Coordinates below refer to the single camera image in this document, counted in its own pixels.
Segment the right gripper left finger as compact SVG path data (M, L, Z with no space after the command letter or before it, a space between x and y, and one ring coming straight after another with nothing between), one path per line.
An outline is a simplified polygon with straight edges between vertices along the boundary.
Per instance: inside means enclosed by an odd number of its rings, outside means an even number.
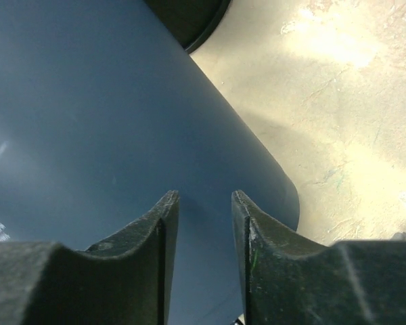
M0 324L166 324L178 221L169 191L85 251L0 243Z

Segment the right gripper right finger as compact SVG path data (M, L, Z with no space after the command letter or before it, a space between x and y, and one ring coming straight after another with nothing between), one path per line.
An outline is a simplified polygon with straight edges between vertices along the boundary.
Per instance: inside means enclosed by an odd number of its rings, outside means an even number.
M318 244L231 197L247 324L406 324L406 239Z

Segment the dark blue round bin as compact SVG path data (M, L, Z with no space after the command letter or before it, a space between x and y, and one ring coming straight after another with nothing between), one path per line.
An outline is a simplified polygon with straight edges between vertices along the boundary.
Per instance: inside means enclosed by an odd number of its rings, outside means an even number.
M231 194L296 188L143 1L0 1L0 239L86 248L180 196L170 324L242 312Z

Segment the large black round bucket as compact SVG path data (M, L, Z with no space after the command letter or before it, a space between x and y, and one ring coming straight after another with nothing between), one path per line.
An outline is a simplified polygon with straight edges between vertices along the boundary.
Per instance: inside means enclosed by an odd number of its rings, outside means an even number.
M145 4L191 54L215 31L231 0L145 0Z

